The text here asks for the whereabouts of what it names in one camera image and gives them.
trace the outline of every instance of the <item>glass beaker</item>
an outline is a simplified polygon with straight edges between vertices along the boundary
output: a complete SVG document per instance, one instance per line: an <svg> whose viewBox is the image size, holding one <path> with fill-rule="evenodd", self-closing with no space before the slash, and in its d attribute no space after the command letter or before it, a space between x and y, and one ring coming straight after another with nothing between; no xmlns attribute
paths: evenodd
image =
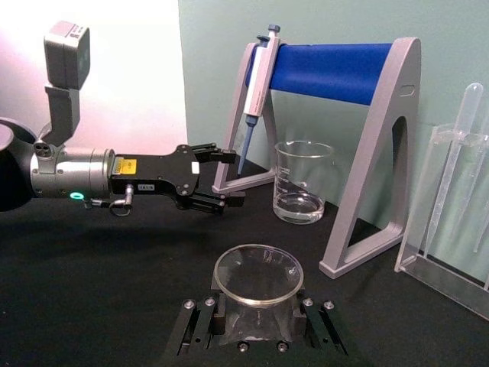
<svg viewBox="0 0 489 367"><path fill-rule="evenodd" d="M282 141L275 145L274 212L294 224L322 218L328 168L334 149L315 141Z"/></svg>
<svg viewBox="0 0 489 367"><path fill-rule="evenodd" d="M214 279L226 295L219 344L292 340L293 296L302 287L303 270L291 254L268 245L240 245L219 257Z"/></svg>

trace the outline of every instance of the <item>green led light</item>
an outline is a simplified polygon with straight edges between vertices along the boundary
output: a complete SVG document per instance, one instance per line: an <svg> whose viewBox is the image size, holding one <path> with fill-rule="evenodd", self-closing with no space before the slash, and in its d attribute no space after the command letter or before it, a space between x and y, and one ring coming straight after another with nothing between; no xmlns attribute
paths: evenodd
<svg viewBox="0 0 489 367"><path fill-rule="evenodd" d="M83 200L83 199L85 199L85 195L83 195L82 193L71 193L70 194L70 197L73 200Z"/></svg>

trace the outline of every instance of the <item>yellow label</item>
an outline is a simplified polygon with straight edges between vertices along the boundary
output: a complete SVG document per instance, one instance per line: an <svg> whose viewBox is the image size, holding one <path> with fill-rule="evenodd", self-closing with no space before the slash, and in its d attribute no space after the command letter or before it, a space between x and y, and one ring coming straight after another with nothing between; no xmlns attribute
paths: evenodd
<svg viewBox="0 0 489 367"><path fill-rule="evenodd" d="M114 174L136 174L138 160L118 158L115 162Z"/></svg>

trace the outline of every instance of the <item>pipette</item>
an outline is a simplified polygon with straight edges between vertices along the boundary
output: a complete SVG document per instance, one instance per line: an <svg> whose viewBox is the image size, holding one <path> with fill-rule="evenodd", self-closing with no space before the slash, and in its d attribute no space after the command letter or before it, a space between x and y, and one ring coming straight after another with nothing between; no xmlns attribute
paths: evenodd
<svg viewBox="0 0 489 367"><path fill-rule="evenodd" d="M468 204L471 201L472 194L474 192L475 184L478 181L479 173L481 172L482 164L485 161L486 158L486 153L487 153L487 146L489 145L489 111L487 111L487 115L485 119L483 120L481 124L481 128L479 131L479 134L484 136L484 141L482 144L479 145L479 149L475 155L474 161L475 164L471 166L471 169L468 169L467 172L463 173L464 176L461 178L462 182L466 180L470 180L470 184L463 186L463 193L461 194L460 201L459 203L454 204L455 208L460 208L457 216L457 223L452 227L452 233L450 235L450 238L453 240L456 240L455 232L458 230L461 221L464 218L465 211L467 210ZM477 241L474 252L478 251L478 243L481 241L482 235L484 233L481 233L481 237Z"/></svg>
<svg viewBox="0 0 489 367"><path fill-rule="evenodd" d="M268 30L268 37L258 37L260 43L254 54L248 93L243 108L243 113L246 115L244 121L248 125L248 130L246 131L243 151L239 159L238 175L241 175L243 164L250 148L253 129L258 123L258 119L261 117L263 111L265 99L267 98L270 87L270 80L274 71L275 59L277 58L277 52L280 46L280 38L277 37L277 34L280 32L280 27L275 24L270 24Z"/></svg>
<svg viewBox="0 0 489 367"><path fill-rule="evenodd" d="M489 128L489 110L487 111L486 118L484 120L484 126L487 126ZM486 154L488 147L487 145L484 147L484 155ZM484 205L484 208L482 210L482 221L481 225L478 227L478 234L477 234L477 239L475 241L475 246L474 246L474 253L477 253L479 251L479 248L481 246L481 241L482 237L486 233L487 226L489 226L489 200L486 202Z"/></svg>
<svg viewBox="0 0 489 367"><path fill-rule="evenodd" d="M440 217L442 216L443 206L445 205L445 199L452 182L453 172L455 165L457 164L458 155L460 154L461 143L460 141L471 130L472 123L474 122L475 113L481 101L484 87L480 83L472 83L465 89L464 98L461 101L460 109L458 110L458 116L453 128L454 133L457 136L454 138L450 145L449 155L445 162L445 170L440 181L439 190L436 195L435 206L431 219L429 221L428 232L426 234L426 244L424 249L424 257L428 256L429 247L431 246L433 239L438 229Z"/></svg>

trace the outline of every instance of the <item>light green wall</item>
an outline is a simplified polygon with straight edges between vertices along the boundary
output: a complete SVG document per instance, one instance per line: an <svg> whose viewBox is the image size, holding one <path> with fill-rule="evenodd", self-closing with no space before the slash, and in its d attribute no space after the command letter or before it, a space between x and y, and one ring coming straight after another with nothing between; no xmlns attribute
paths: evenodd
<svg viewBox="0 0 489 367"><path fill-rule="evenodd" d="M223 143L243 50L258 34L266 34L270 23L282 27L280 36L289 44L421 39L415 182L431 126L454 121L469 83L479 81L489 88L487 1L180 0L179 4L190 144ZM274 107L280 138L313 138L336 148L329 200L337 203L367 107L287 93L274 93ZM255 130L248 157L266 165L263 126ZM390 155L384 154L360 215L379 226L386 219L389 171Z"/></svg>

